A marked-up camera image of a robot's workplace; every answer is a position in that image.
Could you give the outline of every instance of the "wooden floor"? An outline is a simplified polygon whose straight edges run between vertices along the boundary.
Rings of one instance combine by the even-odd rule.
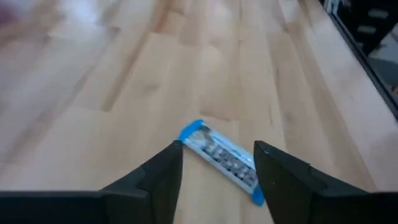
[[[397,123],[317,0],[3,2],[3,190],[100,189],[197,118],[398,190]],[[189,150],[175,221],[272,222]]]

